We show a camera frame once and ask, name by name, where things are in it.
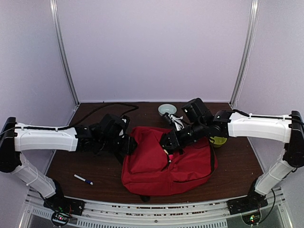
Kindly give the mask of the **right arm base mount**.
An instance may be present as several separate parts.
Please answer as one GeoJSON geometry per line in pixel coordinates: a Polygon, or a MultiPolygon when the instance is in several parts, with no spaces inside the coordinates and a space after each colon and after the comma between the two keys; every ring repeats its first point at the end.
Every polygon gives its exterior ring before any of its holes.
{"type": "Polygon", "coordinates": [[[266,207],[268,202],[265,198],[257,199],[251,198],[249,196],[230,199],[227,201],[228,210],[230,215],[235,215],[239,213],[245,213],[252,210],[258,210],[261,207],[266,207]]]}

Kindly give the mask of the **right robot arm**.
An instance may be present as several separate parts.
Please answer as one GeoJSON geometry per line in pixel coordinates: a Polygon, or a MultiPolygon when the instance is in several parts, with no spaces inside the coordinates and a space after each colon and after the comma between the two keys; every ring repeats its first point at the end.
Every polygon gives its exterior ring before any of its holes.
{"type": "Polygon", "coordinates": [[[182,110],[191,124],[161,137],[160,146],[168,152],[214,136],[263,138],[285,144],[280,159],[254,182],[244,198],[246,209],[254,209],[276,184],[304,165],[304,123],[298,111],[287,115],[256,115],[234,109],[212,114],[200,98],[190,100],[182,110]]]}

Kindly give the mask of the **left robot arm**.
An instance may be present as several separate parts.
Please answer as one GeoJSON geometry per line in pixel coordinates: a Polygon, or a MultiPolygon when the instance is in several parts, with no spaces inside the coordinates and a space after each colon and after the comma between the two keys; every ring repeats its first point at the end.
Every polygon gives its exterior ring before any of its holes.
{"type": "Polygon", "coordinates": [[[85,126],[81,123],[102,108],[104,104],[70,126],[34,126],[18,123],[9,117],[0,133],[0,171],[11,173],[26,185],[34,188],[47,203],[58,211],[68,207],[60,184],[42,174],[22,154],[27,150],[63,150],[68,152],[111,152],[116,156],[131,154],[137,146],[135,139],[126,133],[130,119],[106,114],[98,123],[85,126]]]}

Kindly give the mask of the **red backpack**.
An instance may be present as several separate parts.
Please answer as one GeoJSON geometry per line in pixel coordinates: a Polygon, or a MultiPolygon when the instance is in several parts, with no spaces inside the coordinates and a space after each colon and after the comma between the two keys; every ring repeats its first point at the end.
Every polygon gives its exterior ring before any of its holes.
{"type": "Polygon", "coordinates": [[[218,161],[208,138],[194,145],[169,152],[160,146],[168,129],[138,126],[131,136],[138,143],[131,155],[124,158],[121,182],[131,193],[141,196],[170,196],[185,193],[206,183],[218,167],[218,161]]]}

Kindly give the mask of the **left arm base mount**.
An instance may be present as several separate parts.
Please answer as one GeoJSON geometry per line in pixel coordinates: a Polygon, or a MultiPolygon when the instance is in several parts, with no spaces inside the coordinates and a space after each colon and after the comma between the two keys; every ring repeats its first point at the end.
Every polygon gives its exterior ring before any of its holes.
{"type": "Polygon", "coordinates": [[[53,210],[54,212],[63,212],[67,215],[81,216],[85,207],[85,202],[78,199],[66,197],[43,198],[43,206],[53,210]]]}

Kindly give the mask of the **pink highlighter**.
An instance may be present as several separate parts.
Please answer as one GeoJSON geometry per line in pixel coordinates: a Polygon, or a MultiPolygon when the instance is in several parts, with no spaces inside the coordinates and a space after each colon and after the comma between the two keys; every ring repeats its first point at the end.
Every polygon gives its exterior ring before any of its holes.
{"type": "Polygon", "coordinates": [[[168,154],[168,162],[171,163],[173,160],[173,154],[168,154]]]}

